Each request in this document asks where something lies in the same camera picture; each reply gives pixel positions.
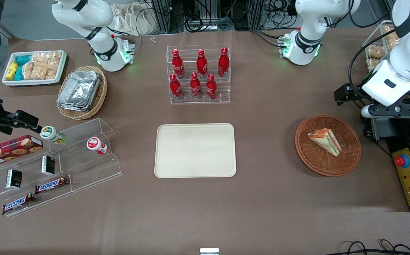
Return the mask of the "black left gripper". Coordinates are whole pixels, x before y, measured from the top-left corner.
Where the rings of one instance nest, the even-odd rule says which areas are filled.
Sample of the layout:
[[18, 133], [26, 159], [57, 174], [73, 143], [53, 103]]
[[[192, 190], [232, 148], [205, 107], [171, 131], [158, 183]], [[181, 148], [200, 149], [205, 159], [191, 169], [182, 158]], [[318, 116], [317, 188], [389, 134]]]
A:
[[[343, 84], [334, 91], [334, 101], [337, 106], [346, 102], [354, 102], [357, 106], [364, 106], [364, 94], [360, 85]], [[368, 106], [368, 118], [410, 118], [410, 92], [393, 103], [384, 106], [375, 101]]]

